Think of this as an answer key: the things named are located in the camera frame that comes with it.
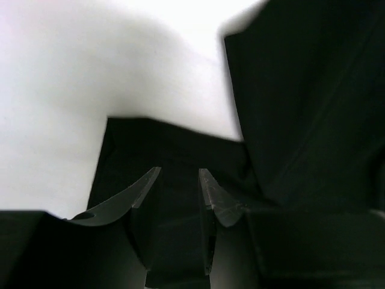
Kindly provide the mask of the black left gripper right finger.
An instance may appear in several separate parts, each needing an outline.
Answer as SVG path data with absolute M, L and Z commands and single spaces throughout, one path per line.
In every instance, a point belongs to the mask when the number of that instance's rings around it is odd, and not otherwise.
M 217 220 L 212 288 L 383 288 L 384 215 L 251 210 L 199 171 Z

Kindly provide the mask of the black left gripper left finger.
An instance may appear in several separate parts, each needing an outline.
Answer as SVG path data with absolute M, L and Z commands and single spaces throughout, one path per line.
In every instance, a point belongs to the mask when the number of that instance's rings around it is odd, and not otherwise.
M 160 168 L 71 220 L 45 211 L 1 212 L 2 288 L 143 288 L 146 269 L 129 239 L 132 209 Z

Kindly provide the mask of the black shorts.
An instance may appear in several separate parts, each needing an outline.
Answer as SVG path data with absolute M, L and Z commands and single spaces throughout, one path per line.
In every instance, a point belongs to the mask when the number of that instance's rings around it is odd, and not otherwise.
M 384 215 L 384 2 L 269 1 L 224 48 L 243 142 L 107 122 L 89 208 L 161 170 L 128 220 L 150 288 L 212 288 L 202 169 L 251 210 Z

